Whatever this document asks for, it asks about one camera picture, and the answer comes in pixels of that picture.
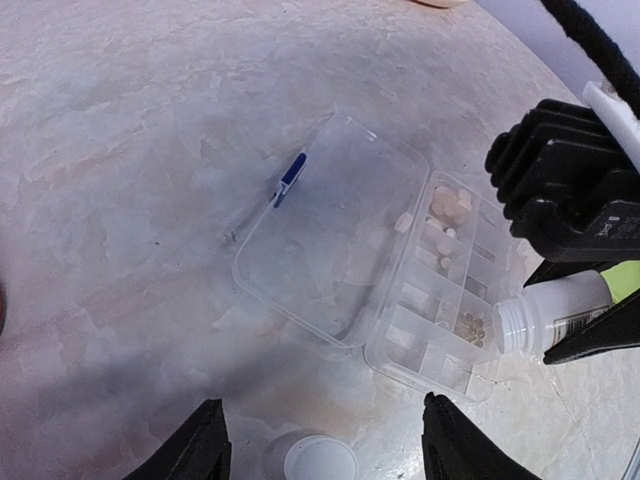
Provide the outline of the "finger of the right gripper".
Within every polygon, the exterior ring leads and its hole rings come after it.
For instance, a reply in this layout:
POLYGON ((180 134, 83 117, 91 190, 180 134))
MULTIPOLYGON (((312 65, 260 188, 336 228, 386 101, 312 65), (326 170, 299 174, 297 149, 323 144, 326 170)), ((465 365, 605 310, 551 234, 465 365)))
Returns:
POLYGON ((627 297, 572 336, 544 353, 545 365, 639 347, 639 298, 627 297))
POLYGON ((534 284, 556 280, 591 270, 593 266, 593 262, 554 263, 549 260, 544 260, 525 281, 523 287, 526 288, 534 284))

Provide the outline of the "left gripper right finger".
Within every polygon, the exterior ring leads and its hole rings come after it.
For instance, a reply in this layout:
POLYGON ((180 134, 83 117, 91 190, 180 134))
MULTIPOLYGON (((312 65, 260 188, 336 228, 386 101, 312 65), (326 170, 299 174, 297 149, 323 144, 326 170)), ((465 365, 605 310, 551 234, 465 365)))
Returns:
POLYGON ((491 441, 448 397, 424 398, 421 436, 427 479, 538 479, 491 441))

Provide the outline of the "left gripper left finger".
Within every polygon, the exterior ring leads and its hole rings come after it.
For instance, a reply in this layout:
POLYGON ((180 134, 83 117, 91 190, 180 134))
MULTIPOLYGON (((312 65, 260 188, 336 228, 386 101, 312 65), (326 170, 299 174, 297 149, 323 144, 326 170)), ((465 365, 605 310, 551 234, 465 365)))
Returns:
POLYGON ((207 399, 124 480, 229 480, 231 455, 223 402, 207 399))

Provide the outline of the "small white pill bottle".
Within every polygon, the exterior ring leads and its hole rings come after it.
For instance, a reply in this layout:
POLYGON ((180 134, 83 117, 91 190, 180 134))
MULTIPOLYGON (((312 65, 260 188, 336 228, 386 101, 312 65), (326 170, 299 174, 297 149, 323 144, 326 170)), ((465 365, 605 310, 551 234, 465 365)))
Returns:
POLYGON ((612 306, 609 286, 595 270, 529 285, 494 306, 497 348, 502 354, 542 354, 612 306))

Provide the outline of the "white bottle cap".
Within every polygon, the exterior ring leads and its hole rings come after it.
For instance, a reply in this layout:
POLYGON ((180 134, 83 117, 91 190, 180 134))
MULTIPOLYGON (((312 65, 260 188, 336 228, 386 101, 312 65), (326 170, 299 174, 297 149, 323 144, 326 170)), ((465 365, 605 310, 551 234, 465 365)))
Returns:
POLYGON ((286 480, 355 480, 358 470, 354 451, 326 435, 310 435, 297 441, 283 464, 286 480))

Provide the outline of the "clear plastic pill organizer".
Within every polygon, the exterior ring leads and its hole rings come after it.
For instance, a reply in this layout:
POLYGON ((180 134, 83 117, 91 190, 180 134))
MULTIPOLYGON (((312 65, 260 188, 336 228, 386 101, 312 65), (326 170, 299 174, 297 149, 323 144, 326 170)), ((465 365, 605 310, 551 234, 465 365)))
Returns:
POLYGON ((409 147, 346 113, 333 115, 281 177, 239 247, 236 282, 324 341, 361 349, 373 370, 418 391, 485 401, 499 351, 492 309, 517 260, 498 208, 409 147), (458 238, 426 223, 437 186, 467 189, 458 238), (410 229, 394 224, 404 212, 410 229), (482 349, 454 334, 482 313, 482 349))

